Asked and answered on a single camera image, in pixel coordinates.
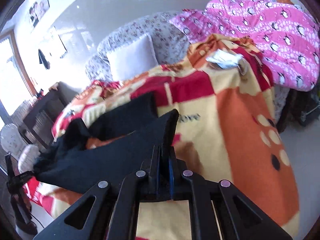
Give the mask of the red orange yellow blanket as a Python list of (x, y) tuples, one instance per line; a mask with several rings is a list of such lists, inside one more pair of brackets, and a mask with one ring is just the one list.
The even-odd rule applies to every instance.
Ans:
[[(236, 68), (206, 61), (221, 49), (243, 58)], [(296, 180), (276, 129), (272, 74), (250, 38), (209, 35), (191, 44), (175, 64), (152, 68), (120, 82), (95, 80), (77, 95), (55, 122), (54, 138), (81, 118), (99, 116), (147, 92), (157, 113), (180, 116), (173, 140), (178, 158), (211, 181), (228, 179), (290, 236), (299, 227)]]

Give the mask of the wall photo poster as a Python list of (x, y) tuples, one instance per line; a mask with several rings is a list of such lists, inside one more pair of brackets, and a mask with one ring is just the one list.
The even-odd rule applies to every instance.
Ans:
[(35, 28), (50, 8), (49, 0), (34, 0), (28, 9), (28, 20)]

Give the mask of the pink penguin quilt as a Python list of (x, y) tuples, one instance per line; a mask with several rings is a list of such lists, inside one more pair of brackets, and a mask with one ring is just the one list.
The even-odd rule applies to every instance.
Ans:
[(319, 25), (297, 5), (271, 0), (211, 0), (169, 20), (190, 43), (211, 34), (248, 36), (280, 86), (312, 90), (319, 77)]

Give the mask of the white face mask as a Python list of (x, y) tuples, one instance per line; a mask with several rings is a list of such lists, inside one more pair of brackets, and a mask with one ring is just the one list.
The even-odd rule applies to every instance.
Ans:
[(222, 69), (229, 69), (238, 67), (242, 58), (241, 54), (231, 54), (218, 49), (206, 57), (206, 61), (217, 64)]

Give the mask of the white square pillow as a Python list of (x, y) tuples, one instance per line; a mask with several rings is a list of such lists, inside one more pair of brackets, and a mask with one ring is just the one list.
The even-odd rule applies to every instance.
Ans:
[(146, 33), (115, 50), (106, 53), (114, 81), (124, 81), (147, 72), (158, 65), (152, 38)]

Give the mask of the dark hanging cloth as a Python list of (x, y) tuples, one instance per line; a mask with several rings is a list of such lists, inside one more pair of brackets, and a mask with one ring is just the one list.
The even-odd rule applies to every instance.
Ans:
[(44, 53), (42, 50), (38, 50), (38, 55), (39, 55), (39, 64), (42, 64), (46, 69), (50, 69), (50, 62), (47, 61)]

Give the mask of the dark wooden desk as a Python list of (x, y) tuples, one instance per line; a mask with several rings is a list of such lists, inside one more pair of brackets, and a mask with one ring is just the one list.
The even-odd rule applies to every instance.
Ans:
[(34, 144), (44, 151), (53, 142), (52, 127), (64, 108), (80, 92), (60, 81), (49, 88), (48, 92), (39, 95), (36, 101), (27, 107), (22, 118), (19, 132), (28, 144)]

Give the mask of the black pants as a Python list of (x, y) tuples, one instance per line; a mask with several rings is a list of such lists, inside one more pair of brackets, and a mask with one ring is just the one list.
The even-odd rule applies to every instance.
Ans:
[(85, 193), (101, 180), (119, 188), (123, 179), (152, 157), (155, 146), (169, 147), (178, 110), (158, 116), (152, 93), (101, 115), (86, 126), (77, 118), (35, 161), (33, 173), (43, 183)]

